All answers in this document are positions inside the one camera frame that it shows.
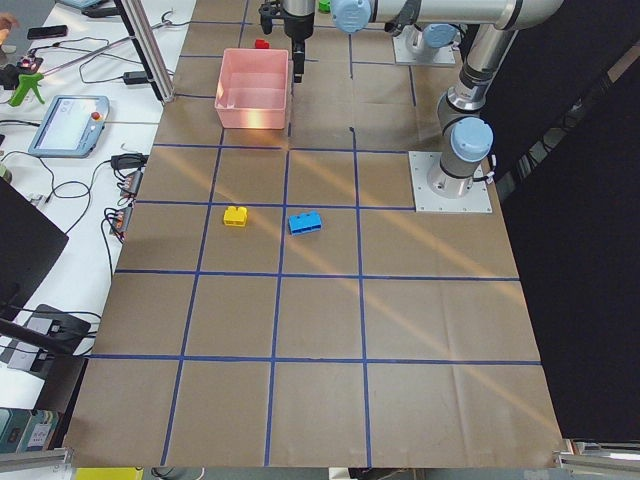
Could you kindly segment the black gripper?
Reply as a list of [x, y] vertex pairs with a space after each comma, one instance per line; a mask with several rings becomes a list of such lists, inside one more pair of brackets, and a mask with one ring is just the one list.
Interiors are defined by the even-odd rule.
[[305, 73], [305, 41], [313, 34], [315, 2], [312, 0], [264, 1], [258, 12], [265, 35], [273, 30], [273, 21], [280, 19], [285, 34], [292, 40], [293, 81], [301, 83]]

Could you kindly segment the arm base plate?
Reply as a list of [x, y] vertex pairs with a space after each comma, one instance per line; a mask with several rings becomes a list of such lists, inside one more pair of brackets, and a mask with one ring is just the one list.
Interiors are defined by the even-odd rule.
[[408, 153], [415, 210], [436, 214], [491, 214], [485, 182], [447, 176], [440, 165], [440, 152]]
[[456, 64], [450, 45], [430, 47], [424, 39], [423, 32], [413, 27], [406, 27], [401, 35], [393, 37], [392, 40], [395, 63], [398, 65], [452, 68]]

